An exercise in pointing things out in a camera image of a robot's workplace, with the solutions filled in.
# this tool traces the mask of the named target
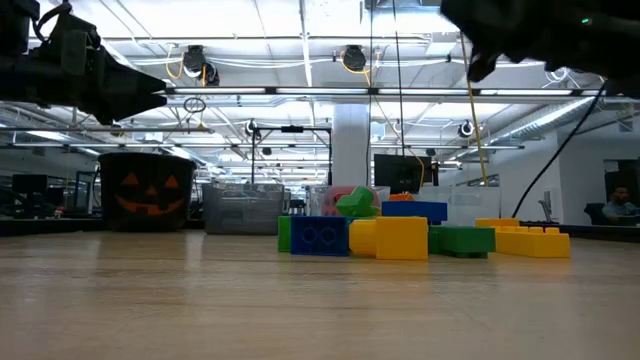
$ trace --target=computer monitor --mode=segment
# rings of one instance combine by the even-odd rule
[[[14,174],[11,181],[11,190],[19,194],[46,194],[48,187],[47,175],[41,174]]]
[[[424,163],[424,182],[431,182],[431,158],[420,157],[420,160]],[[392,194],[420,191],[422,165],[415,156],[375,154],[373,162],[376,186],[389,186]]]

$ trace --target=yellow lego brick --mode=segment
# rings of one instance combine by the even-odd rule
[[[496,234],[496,252],[537,258],[568,258],[571,256],[571,244],[568,234],[500,232]]]
[[[520,226],[520,220],[513,218],[505,219],[476,219],[476,227],[489,226]]]
[[[349,225],[349,249],[354,255],[376,256],[376,220],[355,220]]]
[[[376,258],[428,260],[428,229],[425,217],[376,218]]]

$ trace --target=black cable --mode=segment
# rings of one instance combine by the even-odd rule
[[[596,97],[591,102],[591,105],[589,106],[589,109],[582,116],[582,119],[580,119],[580,121],[578,122],[578,125],[576,125],[576,127],[571,131],[571,133],[566,138],[566,140],[562,143],[562,145],[560,145],[560,147],[558,148],[556,153],[553,154],[553,156],[551,157],[551,160],[549,160],[547,165],[545,165],[542,168],[542,171],[540,171],[540,173],[533,179],[533,181],[531,182],[529,187],[527,187],[527,190],[524,192],[524,194],[520,198],[520,201],[518,202],[518,206],[516,206],[516,209],[513,211],[513,215],[511,215],[512,218],[515,218],[518,215],[518,211],[520,210],[520,207],[522,206],[522,203],[524,202],[524,199],[527,198],[527,195],[529,195],[529,192],[531,191],[533,186],[538,182],[538,180],[540,180],[540,178],[542,177],[542,175],[544,175],[544,173],[547,171],[549,166],[551,166],[551,164],[553,164],[553,162],[558,157],[558,155],[560,155],[562,150],[564,150],[565,146],[567,146],[567,144],[569,143],[571,138],[573,138],[573,136],[578,132],[578,130],[580,130],[580,127],[582,126],[582,124],[587,120],[589,115],[591,115],[591,113],[593,112],[593,109],[596,108],[596,105],[598,104],[598,100],[600,100],[600,97],[602,96],[602,93],[604,92],[604,88],[605,88],[605,85],[603,84],[602,87],[600,88],[600,90],[598,91],[598,94],[596,95]]]
[[[371,22],[371,29],[369,32],[369,124],[367,126],[367,159],[364,163],[364,168],[365,168],[365,178],[367,179],[367,186],[368,185],[373,185],[370,183],[371,180],[371,170],[370,170],[370,165],[371,165],[371,122],[373,121],[372,116],[371,116],[371,110],[372,110],[372,100],[373,100],[373,7],[375,6],[375,3],[373,2],[373,0],[371,1],[371,6],[370,9],[371,11],[369,12],[369,18],[370,18],[370,22]]]
[[[396,19],[396,0],[393,0],[393,23],[396,30],[396,54],[398,60],[398,92],[400,93],[400,140],[402,141],[402,156],[404,156],[404,110],[402,109],[402,69],[400,68],[400,38],[398,37],[398,21]]]

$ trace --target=man sitting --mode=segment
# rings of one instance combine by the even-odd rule
[[[609,203],[602,208],[604,216],[614,225],[635,225],[638,208],[629,202],[629,189],[616,187],[609,195]]]

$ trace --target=ceiling pipe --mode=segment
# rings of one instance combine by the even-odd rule
[[[0,133],[3,132],[16,132],[26,133],[31,131],[47,131],[52,133],[148,133],[148,132],[166,132],[171,131],[173,133],[180,132],[192,132],[192,133],[214,133],[213,129],[201,129],[201,128],[176,128],[176,127],[162,127],[162,128],[28,128],[28,127],[0,127]]]
[[[512,123],[508,128],[498,131],[491,140],[485,138],[482,141],[483,143],[493,146],[523,142],[539,137],[582,118],[592,102],[593,97],[588,97],[565,103],[564,105],[547,106]],[[596,106],[592,115],[605,109],[606,108]],[[491,146],[484,146],[483,148],[490,150]],[[477,151],[477,149],[466,150],[451,157],[449,160],[459,160],[468,155],[475,154]]]

